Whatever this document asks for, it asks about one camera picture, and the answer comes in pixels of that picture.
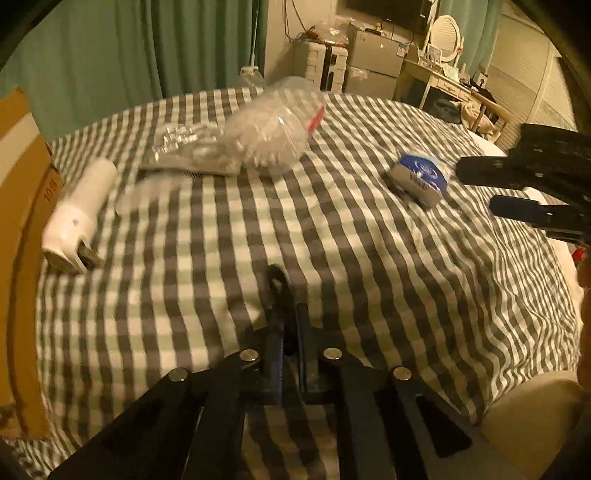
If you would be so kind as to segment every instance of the clear plastic bag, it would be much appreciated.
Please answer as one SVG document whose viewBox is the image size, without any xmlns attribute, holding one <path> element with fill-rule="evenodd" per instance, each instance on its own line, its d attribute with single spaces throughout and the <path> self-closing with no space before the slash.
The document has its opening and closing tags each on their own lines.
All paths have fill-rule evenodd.
<svg viewBox="0 0 591 480">
<path fill-rule="evenodd" d="M 264 87 L 265 79 L 262 77 L 261 72 L 259 72 L 258 67 L 242 67 L 235 86 L 238 88 Z"/>
<path fill-rule="evenodd" d="M 323 117 L 324 96 L 309 80 L 288 77 L 233 114 L 224 139 L 245 168 L 282 175 L 304 154 Z"/>
<path fill-rule="evenodd" d="M 368 78 L 368 71 L 365 69 L 349 66 L 347 67 L 347 71 L 349 72 L 349 78 L 355 78 L 358 80 L 367 80 Z"/>
<path fill-rule="evenodd" d="M 190 187 L 197 174 L 192 175 L 178 170 L 164 170 L 152 173 L 119 198 L 115 205 L 115 211 L 117 215 L 124 216 L 142 206 L 148 206 L 161 197 L 168 198 L 172 192 L 184 187 Z"/>
<path fill-rule="evenodd" d="M 334 27 L 328 23 L 319 23 L 313 27 L 312 32 L 316 33 L 319 40 L 331 45 L 346 47 L 349 44 L 349 38 L 345 28 Z"/>
<path fill-rule="evenodd" d="M 241 162 L 229 155 L 216 124 L 167 124 L 156 130 L 154 145 L 141 170 L 182 170 L 237 175 Z"/>
</svg>

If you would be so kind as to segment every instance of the gray and white plaid blanket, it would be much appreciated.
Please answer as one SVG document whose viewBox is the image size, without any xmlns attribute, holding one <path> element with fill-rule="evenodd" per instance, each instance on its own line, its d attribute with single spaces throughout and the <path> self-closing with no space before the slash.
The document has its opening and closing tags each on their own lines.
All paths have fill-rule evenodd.
<svg viewBox="0 0 591 480">
<path fill-rule="evenodd" d="M 306 155 L 283 178 L 204 177 L 116 215 L 156 127 L 223 122 L 251 95 L 162 100 L 54 143 L 67 184 L 97 156 L 120 176 L 93 241 L 105 265 L 40 278 L 38 374 L 52 436 L 13 443 L 33 477 L 169 370 L 205 369 L 243 346 L 263 323 L 268 264 L 284 266 L 313 323 L 364 363 L 409 367 L 473 421 L 527 379 L 575 367 L 575 313 L 554 252 L 538 231 L 491 216 L 500 190 L 452 177 L 444 201 L 425 211 L 384 185 L 407 150 L 452 169 L 481 154 L 462 127 L 408 105 L 327 95 Z M 253 409 L 244 478 L 338 478 L 333 428 L 323 407 Z"/>
</svg>

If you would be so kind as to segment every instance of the red tag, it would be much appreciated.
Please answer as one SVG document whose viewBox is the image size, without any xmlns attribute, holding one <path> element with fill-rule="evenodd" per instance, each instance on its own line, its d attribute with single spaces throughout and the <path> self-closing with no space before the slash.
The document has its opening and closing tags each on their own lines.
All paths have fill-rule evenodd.
<svg viewBox="0 0 591 480">
<path fill-rule="evenodd" d="M 587 258 L 586 248 L 578 248 L 573 252 L 573 261 L 575 265 L 580 264 L 585 258 Z"/>
<path fill-rule="evenodd" d="M 318 110 L 315 114 L 314 118 L 311 120 L 310 124 L 308 125 L 308 135 L 311 135 L 314 130 L 320 125 L 320 122 L 324 118 L 324 105 Z"/>
</svg>

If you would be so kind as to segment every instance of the green curtain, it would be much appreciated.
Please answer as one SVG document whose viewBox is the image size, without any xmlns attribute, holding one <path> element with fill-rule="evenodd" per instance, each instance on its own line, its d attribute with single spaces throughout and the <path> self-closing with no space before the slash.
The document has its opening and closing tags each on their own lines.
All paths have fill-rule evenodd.
<svg viewBox="0 0 591 480">
<path fill-rule="evenodd" d="M 264 51 L 267 1 L 63 0 L 0 71 L 0 95 L 23 87 L 52 140 L 135 105 L 232 86 L 258 7 Z"/>
<path fill-rule="evenodd" d="M 438 14 L 451 15 L 460 27 L 464 53 L 458 66 L 465 63 L 471 76 L 491 59 L 501 10 L 502 0 L 439 0 Z"/>
</svg>

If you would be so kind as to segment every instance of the gray cabinet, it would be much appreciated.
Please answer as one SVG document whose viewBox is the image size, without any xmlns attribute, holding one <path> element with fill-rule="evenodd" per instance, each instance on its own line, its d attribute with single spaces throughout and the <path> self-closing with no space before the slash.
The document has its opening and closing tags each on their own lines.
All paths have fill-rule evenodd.
<svg viewBox="0 0 591 480">
<path fill-rule="evenodd" d="M 367 71 L 367 78 L 349 77 L 345 93 L 391 100 L 402 69 L 406 45 L 370 32 L 349 32 L 348 65 Z"/>
</svg>

